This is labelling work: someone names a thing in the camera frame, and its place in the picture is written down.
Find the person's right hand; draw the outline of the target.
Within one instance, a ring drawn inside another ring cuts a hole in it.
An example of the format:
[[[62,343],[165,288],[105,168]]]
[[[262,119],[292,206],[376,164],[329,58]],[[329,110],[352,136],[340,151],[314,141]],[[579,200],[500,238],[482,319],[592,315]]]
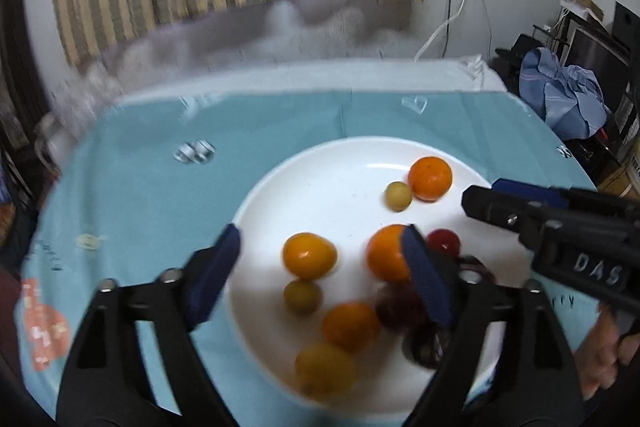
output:
[[[622,337],[614,315],[603,303],[597,322],[574,353],[582,399],[591,399],[599,389],[615,383],[618,367],[627,366],[639,348],[639,335]]]

